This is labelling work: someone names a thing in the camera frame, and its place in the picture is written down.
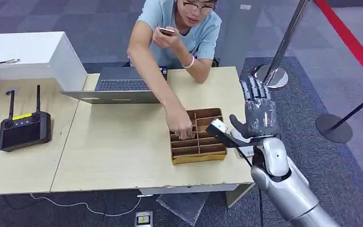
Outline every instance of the laptop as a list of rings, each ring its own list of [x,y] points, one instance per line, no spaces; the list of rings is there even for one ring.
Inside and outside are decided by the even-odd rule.
[[[167,68],[160,68],[167,79]],[[95,91],[61,91],[60,93],[91,104],[158,104],[134,67],[105,67]]]

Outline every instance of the man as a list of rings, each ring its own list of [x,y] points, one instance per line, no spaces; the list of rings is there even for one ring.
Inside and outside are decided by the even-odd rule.
[[[166,121],[180,139],[191,136],[191,120],[163,78],[159,66],[185,68],[198,82],[209,74],[222,20],[217,0],[146,0],[127,50],[131,62],[166,110]],[[162,34],[159,27],[175,31]]]

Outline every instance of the robot finger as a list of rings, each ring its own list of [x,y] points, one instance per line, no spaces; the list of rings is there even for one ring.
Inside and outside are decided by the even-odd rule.
[[[258,98],[259,94],[258,94],[258,86],[257,83],[255,82],[254,77],[249,76],[250,79],[250,88],[251,88],[251,92],[252,92],[252,97],[253,98]]]
[[[241,83],[242,88],[243,88],[244,99],[245,100],[252,100],[251,92],[248,89],[247,83],[244,80],[240,80],[240,83]]]
[[[271,100],[272,97],[270,96],[269,88],[267,86],[264,86],[264,89],[265,89],[266,98]]]
[[[255,82],[257,82],[258,85],[258,90],[260,94],[259,98],[266,98],[264,85],[258,79],[256,79]]]

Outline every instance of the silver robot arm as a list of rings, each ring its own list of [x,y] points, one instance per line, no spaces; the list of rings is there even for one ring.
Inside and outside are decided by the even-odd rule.
[[[251,176],[255,184],[293,227],[339,226],[320,206],[308,180],[287,156],[281,140],[262,140],[256,146],[254,156],[257,157],[253,157],[256,160],[253,160]]]
[[[254,77],[248,77],[247,82],[242,80],[241,84],[246,123],[238,121],[233,114],[230,121],[244,138],[251,139],[250,142],[227,134],[227,127],[219,120],[212,122],[207,132],[229,148],[254,147],[251,176],[293,227],[338,227],[320,206],[318,198],[309,188],[308,180],[287,156],[283,142],[275,137],[276,105],[271,100],[268,88]]]

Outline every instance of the man's left arm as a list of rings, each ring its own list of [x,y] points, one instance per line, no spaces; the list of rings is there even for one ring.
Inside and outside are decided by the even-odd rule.
[[[183,66],[188,67],[194,61],[191,67],[186,70],[198,83],[203,83],[208,78],[215,55],[219,30],[220,25],[214,27],[208,32],[204,39],[200,41],[196,59],[193,59],[194,56],[190,54],[182,41],[179,41],[179,44],[172,48],[172,51]]]
[[[185,67],[188,67],[194,61],[191,67],[186,70],[198,83],[204,83],[204,81],[208,78],[213,58],[195,59],[194,56],[186,49],[182,41],[172,48],[172,51],[177,56],[180,63]]]

